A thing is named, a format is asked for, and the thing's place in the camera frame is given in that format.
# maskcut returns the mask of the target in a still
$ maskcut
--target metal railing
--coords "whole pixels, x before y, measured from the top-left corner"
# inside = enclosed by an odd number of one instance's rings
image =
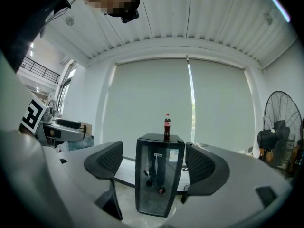
[[[28,70],[29,72],[32,72],[45,79],[48,79],[48,80],[52,81],[53,83],[56,83],[57,79],[59,77],[59,74],[53,72],[52,70],[47,69],[46,67],[43,67],[41,64],[33,61],[32,59],[30,59],[28,57],[25,57],[23,59],[21,67]]]

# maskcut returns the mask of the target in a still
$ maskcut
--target ceiling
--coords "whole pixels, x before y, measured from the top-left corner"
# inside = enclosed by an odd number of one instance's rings
[[[50,25],[87,59],[112,48],[153,38],[199,38],[234,48],[264,68],[297,35],[271,0],[141,0],[140,17],[127,24],[76,0]],[[268,25],[264,14],[272,17]],[[72,16],[74,25],[65,18]]]
[[[48,93],[53,91],[53,89],[51,89],[45,85],[36,83],[35,81],[33,81],[29,78],[26,78],[20,74],[17,74],[17,76],[19,77],[20,81],[31,91],[36,91],[36,87],[39,88],[39,93],[41,93],[42,95],[48,95]]]

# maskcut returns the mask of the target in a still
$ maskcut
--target soda bottle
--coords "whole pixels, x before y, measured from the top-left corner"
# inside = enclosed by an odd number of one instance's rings
[[[170,115],[167,114],[166,119],[165,119],[165,133],[163,134],[163,136],[165,137],[165,139],[170,138]]]

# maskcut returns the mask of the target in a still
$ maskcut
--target pedestal fan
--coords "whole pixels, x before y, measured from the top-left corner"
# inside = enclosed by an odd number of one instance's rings
[[[296,104],[286,93],[273,92],[265,106],[263,130],[257,135],[260,158],[289,176],[295,151],[302,150],[302,139],[302,119]]]

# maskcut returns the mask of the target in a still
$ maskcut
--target mini fridge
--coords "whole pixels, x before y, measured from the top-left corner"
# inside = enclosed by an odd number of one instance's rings
[[[135,198],[142,214],[167,217],[180,181],[185,143],[177,135],[148,133],[137,139]]]

